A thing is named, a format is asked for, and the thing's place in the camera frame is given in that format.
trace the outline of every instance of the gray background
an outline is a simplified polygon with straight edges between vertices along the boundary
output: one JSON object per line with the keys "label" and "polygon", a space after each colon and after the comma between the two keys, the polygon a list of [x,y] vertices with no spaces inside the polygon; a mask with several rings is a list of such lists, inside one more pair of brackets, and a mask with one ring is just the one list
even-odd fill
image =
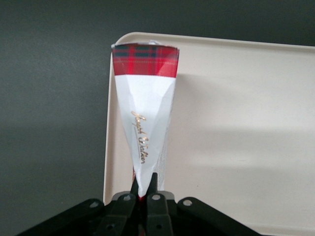
{"label": "gray background", "polygon": [[110,45],[133,31],[315,46],[315,1],[0,1],[1,236],[102,198]]}

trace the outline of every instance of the white tray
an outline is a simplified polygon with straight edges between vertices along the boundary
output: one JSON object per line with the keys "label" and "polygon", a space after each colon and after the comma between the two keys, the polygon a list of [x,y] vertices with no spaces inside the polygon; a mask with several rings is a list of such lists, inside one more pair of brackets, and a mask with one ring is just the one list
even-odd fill
{"label": "white tray", "polygon": [[[180,49],[165,190],[262,234],[315,235],[315,47],[152,33]],[[111,69],[104,201],[132,162]]]}

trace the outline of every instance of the red plaid paper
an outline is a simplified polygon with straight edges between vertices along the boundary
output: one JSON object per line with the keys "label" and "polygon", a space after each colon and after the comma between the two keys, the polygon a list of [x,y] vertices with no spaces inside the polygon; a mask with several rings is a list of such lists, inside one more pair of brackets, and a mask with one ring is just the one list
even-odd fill
{"label": "red plaid paper", "polygon": [[113,49],[115,75],[176,77],[179,50],[151,44],[121,44]]}

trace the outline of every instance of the red tartan band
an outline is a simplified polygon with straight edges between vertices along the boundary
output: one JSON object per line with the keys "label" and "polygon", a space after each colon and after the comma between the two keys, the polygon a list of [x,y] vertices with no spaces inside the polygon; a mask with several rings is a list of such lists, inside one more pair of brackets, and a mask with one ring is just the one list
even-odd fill
{"label": "red tartan band", "polygon": [[179,49],[151,44],[121,44],[113,49],[115,75],[176,77]]}

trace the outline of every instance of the black clamp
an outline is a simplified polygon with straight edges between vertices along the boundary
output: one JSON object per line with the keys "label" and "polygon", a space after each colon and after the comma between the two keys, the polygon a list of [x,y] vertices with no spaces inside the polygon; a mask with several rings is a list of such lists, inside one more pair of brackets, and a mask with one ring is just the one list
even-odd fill
{"label": "black clamp", "polygon": [[154,173],[142,201],[135,180],[106,206],[86,200],[17,236],[260,236],[196,198],[176,203],[172,193],[157,191],[157,182]]}

